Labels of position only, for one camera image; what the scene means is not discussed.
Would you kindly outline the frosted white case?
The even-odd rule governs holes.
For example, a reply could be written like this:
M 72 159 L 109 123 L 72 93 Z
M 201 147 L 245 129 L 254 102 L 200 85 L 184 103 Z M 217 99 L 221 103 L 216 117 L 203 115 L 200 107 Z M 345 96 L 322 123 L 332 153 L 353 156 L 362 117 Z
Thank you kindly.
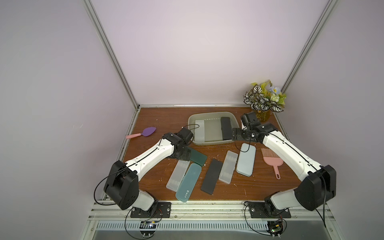
M 219 180 L 225 184 L 230 184 L 235 166 L 238 160 L 238 154 L 232 151 L 228 151 L 219 175 Z
M 205 121 L 204 120 L 196 120 L 195 121 L 195 142 L 196 143 L 204 143 L 205 142 Z
M 179 160 L 169 178 L 169 181 L 166 184 L 166 188 L 173 192 L 177 192 L 178 188 L 181 185 L 181 182 L 189 168 L 189 161 Z

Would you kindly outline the teal translucent pencil case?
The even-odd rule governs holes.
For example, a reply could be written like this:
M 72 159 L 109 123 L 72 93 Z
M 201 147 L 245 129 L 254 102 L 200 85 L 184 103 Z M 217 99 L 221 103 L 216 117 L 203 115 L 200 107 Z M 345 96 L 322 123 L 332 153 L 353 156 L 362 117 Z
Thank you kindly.
M 202 171 L 202 167 L 196 163 L 193 163 L 189 166 L 187 173 L 185 174 L 176 192 L 177 200 L 183 203 L 186 203 L 189 200 L 193 192 L 193 189 L 199 179 L 201 171 Z

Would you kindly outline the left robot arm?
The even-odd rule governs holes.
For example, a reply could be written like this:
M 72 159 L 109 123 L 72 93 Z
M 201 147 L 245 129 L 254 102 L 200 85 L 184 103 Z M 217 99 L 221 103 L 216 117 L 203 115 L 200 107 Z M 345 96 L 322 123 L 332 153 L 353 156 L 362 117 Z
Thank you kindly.
M 183 128 L 177 133 L 167 133 L 150 149 L 123 163 L 115 162 L 107 176 L 104 192 L 121 209 L 139 208 L 151 215 L 156 210 L 157 200 L 139 189 L 139 182 L 163 159 L 186 161 L 191 155 L 188 145 L 193 133 Z

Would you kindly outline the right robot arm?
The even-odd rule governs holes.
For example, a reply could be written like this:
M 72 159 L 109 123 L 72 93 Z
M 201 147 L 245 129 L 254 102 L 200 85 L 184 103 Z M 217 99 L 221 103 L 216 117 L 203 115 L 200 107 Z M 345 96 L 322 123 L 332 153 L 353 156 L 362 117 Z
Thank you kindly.
M 232 140 L 261 143 L 286 163 L 301 181 L 298 187 L 265 198 L 265 209 L 282 211 L 303 207 L 313 211 L 336 196 L 337 172 L 312 160 L 290 143 L 272 124 L 233 128 Z

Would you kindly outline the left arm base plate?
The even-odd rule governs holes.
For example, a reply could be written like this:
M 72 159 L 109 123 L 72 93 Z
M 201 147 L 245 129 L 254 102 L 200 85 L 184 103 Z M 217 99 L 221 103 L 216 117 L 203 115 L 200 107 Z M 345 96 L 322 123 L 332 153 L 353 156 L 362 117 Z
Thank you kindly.
M 162 218 L 170 218 L 172 209 L 171 202 L 157 202 L 146 211 L 140 208 L 132 208 L 130 213 L 130 218 L 132 219 L 162 219 Z

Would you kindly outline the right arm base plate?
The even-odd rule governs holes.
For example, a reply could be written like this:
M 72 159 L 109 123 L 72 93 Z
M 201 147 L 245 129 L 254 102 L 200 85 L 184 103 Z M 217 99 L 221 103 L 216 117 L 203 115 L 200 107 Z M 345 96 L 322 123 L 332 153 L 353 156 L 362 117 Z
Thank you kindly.
M 253 219 L 290 219 L 292 217 L 289 210 L 277 210 L 265 202 L 249 202 L 248 208 Z

